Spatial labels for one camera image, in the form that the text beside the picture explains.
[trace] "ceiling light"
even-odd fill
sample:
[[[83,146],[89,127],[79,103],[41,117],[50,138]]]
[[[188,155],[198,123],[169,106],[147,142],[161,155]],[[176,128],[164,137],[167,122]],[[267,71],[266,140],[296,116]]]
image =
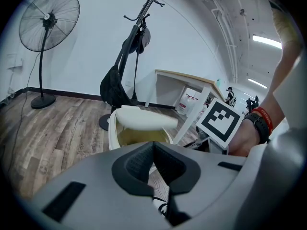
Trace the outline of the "ceiling light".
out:
[[[246,94],[246,93],[244,93],[244,92],[243,92],[243,94]],[[255,99],[254,97],[252,97],[252,96],[251,96],[251,95],[249,95],[249,94],[246,94],[246,95],[248,95],[249,97],[251,97],[251,98]]]
[[[269,44],[269,45],[272,45],[272,46],[275,46],[277,48],[282,49],[282,44],[280,42],[277,42],[277,41],[274,41],[274,40],[270,40],[270,39],[265,38],[265,37],[253,35],[253,40],[257,41],[257,42],[264,43],[264,44]]]
[[[259,83],[259,82],[256,82],[256,81],[255,81],[255,80],[253,80],[253,79],[248,79],[248,81],[253,82],[253,83],[255,83],[255,84],[257,84],[257,85],[261,86],[262,88],[267,89],[267,86],[264,86],[263,84],[261,84],[261,83]]]

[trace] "pipe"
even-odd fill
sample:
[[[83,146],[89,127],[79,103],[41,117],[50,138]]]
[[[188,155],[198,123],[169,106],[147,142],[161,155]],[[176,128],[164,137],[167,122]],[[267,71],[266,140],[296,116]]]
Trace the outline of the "pipe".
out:
[[[217,9],[221,12],[221,14],[222,14],[222,20],[223,20],[223,22],[224,22],[224,24],[225,24],[225,26],[226,26],[226,29],[227,29],[227,31],[228,31],[228,34],[229,34],[229,37],[230,37],[230,41],[231,41],[231,43],[229,43],[228,41],[227,41],[227,44],[232,44],[232,45],[234,45],[235,43],[234,43],[234,38],[233,38],[233,36],[232,36],[232,33],[231,33],[231,30],[230,30],[230,27],[229,27],[229,24],[228,24],[228,22],[227,22],[227,20],[226,20],[226,17],[225,17],[225,12],[224,12],[224,10],[223,10],[223,8],[220,6],[220,4],[217,2],[217,0],[213,0],[214,1],[214,3],[215,3],[215,5],[216,5],[216,7],[217,7]],[[234,52],[234,74],[235,74],[235,83],[237,83],[237,77],[238,77],[238,74],[237,74],[237,58],[236,58],[236,48],[235,47],[231,47],[231,49],[230,49],[230,51],[232,51],[233,50],[233,52]]]
[[[215,58],[217,51],[219,51],[219,46],[220,46],[220,40],[217,42],[217,47],[213,59]]]
[[[243,9],[241,0],[238,0],[238,3],[240,5],[240,8]],[[246,34],[247,34],[247,39],[248,39],[248,69],[249,69],[249,32],[248,32],[248,23],[246,21],[245,16],[243,15],[244,23],[245,23],[245,28],[246,28]]]
[[[214,11],[219,11],[219,9],[212,9],[211,10],[211,13],[213,14],[213,16],[216,18],[215,14],[214,14]],[[233,55],[231,53],[231,50],[227,47],[227,45],[229,44],[229,41],[228,41],[228,38],[226,37],[225,35],[225,29],[223,28],[223,26],[219,23],[220,27],[221,27],[221,30],[222,30],[222,34],[223,34],[223,37],[224,37],[224,40],[226,42],[226,48],[227,48],[227,51],[228,51],[228,56],[229,56],[229,60],[230,60],[230,67],[231,67],[231,72],[232,72],[232,77],[233,77],[233,80],[235,79],[235,70],[234,70],[234,60],[233,60]]]
[[[259,16],[259,0],[256,0],[256,7],[257,7],[257,18],[258,22],[260,21],[260,16]]]

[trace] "white wall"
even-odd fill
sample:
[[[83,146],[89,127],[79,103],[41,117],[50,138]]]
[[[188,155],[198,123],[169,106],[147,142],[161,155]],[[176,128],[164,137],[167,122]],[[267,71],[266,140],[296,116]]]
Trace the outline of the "white wall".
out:
[[[0,101],[7,96],[7,91],[10,86],[12,71],[7,69],[7,55],[18,54],[23,55],[24,47],[19,39],[19,21],[21,18],[19,13],[12,15],[10,21],[5,26],[0,38]],[[24,88],[23,81],[24,68],[18,67],[14,69],[11,88],[17,91]]]
[[[124,19],[123,15],[135,17],[145,1],[79,0],[80,17],[74,30],[61,44],[44,53],[43,87],[99,95],[100,82],[115,63],[122,42],[133,27],[133,22]],[[221,78],[220,89],[224,93],[230,65],[225,58],[226,48],[220,29],[210,11],[199,0],[159,1],[166,6],[161,8],[153,4],[149,9],[151,16],[146,20],[151,41],[139,57],[136,79],[139,101],[146,101],[155,69],[188,73],[214,81]],[[16,11],[1,42],[20,44],[18,27],[25,8],[22,5]],[[36,55],[24,50],[22,79],[14,80],[18,81],[15,90],[26,86]],[[128,59],[123,85],[133,81],[135,58],[134,53]],[[31,87],[39,87],[38,62],[30,79]],[[151,102],[173,105],[180,91],[177,86],[171,88],[165,81],[164,84],[160,81],[157,86]],[[131,87],[124,88],[131,96]]]

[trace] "white table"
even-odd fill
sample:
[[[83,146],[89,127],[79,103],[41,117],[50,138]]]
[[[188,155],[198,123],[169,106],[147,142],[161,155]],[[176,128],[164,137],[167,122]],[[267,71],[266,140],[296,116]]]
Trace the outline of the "white table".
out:
[[[148,107],[149,102],[152,98],[158,75],[176,79],[180,83],[182,83],[182,91],[181,91],[180,96],[177,99],[176,106],[179,104],[181,97],[185,93],[187,88],[193,89],[197,92],[201,92],[201,95],[199,96],[198,101],[195,103],[191,113],[188,115],[188,118],[186,119],[185,123],[183,124],[183,126],[181,127],[178,134],[173,140],[174,144],[177,144],[182,139],[184,134],[188,131],[189,127],[193,124],[194,120],[197,118],[198,113],[202,110],[203,104],[205,103],[208,96],[210,95],[220,100],[224,100],[224,97],[221,91],[219,90],[219,88],[216,86],[215,82],[212,80],[200,78],[200,77],[193,76],[193,75],[188,75],[185,73],[175,72],[175,71],[156,69],[155,78],[150,88],[150,92],[148,94],[148,99],[146,101],[145,107]]]

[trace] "wall outlet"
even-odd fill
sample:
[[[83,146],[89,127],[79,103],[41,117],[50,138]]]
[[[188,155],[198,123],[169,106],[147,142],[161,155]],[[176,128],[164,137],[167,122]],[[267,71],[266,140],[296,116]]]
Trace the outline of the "wall outlet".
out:
[[[128,86],[128,87],[131,87],[132,86],[132,82],[131,81],[126,81],[125,85]]]
[[[13,69],[15,67],[23,66],[23,58],[17,54],[7,54],[6,55],[6,65],[7,69]]]

